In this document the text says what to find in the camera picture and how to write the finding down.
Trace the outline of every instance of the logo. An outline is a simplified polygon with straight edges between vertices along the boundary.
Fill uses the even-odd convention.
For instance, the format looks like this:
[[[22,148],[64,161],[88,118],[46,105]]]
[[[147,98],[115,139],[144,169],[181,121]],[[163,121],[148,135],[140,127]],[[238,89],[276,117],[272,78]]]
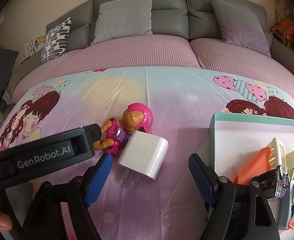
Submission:
[[[58,150],[55,150],[54,152],[48,154],[48,153],[44,153],[43,155],[35,155],[33,159],[30,160],[26,160],[26,161],[18,161],[17,162],[17,166],[19,169],[23,169],[25,167],[29,167],[31,165],[35,165],[37,163],[41,163],[41,162],[45,162],[48,161],[50,159],[59,157],[64,155],[65,153],[70,153],[70,147],[67,146],[67,149],[65,147],[63,147],[62,152],[60,153]]]
[[[14,158],[19,173],[59,162],[74,155],[70,142],[62,142],[49,147],[19,155]]]

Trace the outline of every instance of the charger prong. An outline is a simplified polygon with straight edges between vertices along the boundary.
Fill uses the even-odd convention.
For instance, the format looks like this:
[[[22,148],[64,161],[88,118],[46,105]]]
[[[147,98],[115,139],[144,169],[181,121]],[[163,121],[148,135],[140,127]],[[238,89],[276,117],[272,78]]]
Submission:
[[[142,175],[139,173],[138,179],[137,179],[136,183],[134,184],[134,188],[137,187],[137,185],[138,185],[138,183],[139,183],[141,177],[142,177]]]
[[[127,174],[126,174],[126,177],[124,179],[124,183],[126,184],[127,180],[129,179],[129,176],[131,174],[131,170],[128,170]]]

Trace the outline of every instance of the cartoon girl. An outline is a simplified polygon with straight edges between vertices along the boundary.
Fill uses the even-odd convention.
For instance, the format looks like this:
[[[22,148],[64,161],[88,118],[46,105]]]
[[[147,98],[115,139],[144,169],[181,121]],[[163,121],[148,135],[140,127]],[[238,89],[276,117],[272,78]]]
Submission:
[[[41,129],[39,125],[42,120],[56,106],[60,99],[60,94],[56,91],[51,91],[41,98],[37,99],[32,106],[27,109],[23,119],[23,134],[18,136],[17,145],[31,142],[41,138]]]
[[[108,153],[117,154],[118,148],[127,143],[128,132],[136,129],[142,129],[143,132],[149,133],[154,121],[151,109],[142,103],[133,103],[124,111],[122,119],[110,118],[101,127],[101,131],[106,132],[106,140],[99,140],[94,143],[95,151],[108,147]]]
[[[27,109],[32,105],[32,101],[29,100],[22,104],[17,112],[13,114],[9,122],[6,125],[3,133],[0,135],[0,151],[6,150],[15,145],[18,135],[22,130],[22,119]]]
[[[264,107],[265,109],[258,107],[257,104],[252,102],[235,99],[230,101],[225,109],[231,113],[259,114],[294,119],[294,109],[277,97],[269,96],[269,100],[265,101]]]

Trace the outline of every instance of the screw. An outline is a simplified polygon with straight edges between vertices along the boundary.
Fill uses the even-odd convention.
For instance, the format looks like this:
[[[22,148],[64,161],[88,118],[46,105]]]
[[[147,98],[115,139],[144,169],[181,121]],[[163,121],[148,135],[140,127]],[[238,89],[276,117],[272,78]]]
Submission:
[[[46,188],[46,187],[49,187],[50,186],[50,182],[49,181],[45,181],[43,184],[42,184],[42,187]]]
[[[219,177],[219,181],[222,183],[226,183],[228,181],[228,179],[226,177],[222,176],[222,177]]]
[[[74,181],[75,181],[75,182],[81,182],[82,180],[83,180],[82,176],[76,176],[76,177],[74,178]]]
[[[253,181],[253,182],[252,182],[252,185],[253,185],[254,187],[259,187],[259,186],[260,186],[260,184],[259,184],[257,181]]]
[[[281,165],[279,165],[279,171],[281,172],[281,177],[283,176],[284,172],[283,172],[283,168]]]

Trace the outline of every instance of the toy figure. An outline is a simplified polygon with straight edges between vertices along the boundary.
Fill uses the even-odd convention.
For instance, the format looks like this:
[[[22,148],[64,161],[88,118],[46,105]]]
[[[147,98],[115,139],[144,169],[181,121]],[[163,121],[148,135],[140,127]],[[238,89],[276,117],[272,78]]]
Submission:
[[[151,109],[142,103],[133,103],[124,111],[122,119],[110,118],[101,127],[102,133],[106,132],[106,140],[93,144],[95,151],[111,147],[108,153],[117,154],[120,147],[124,147],[129,139],[130,132],[141,130],[149,133],[154,116]]]

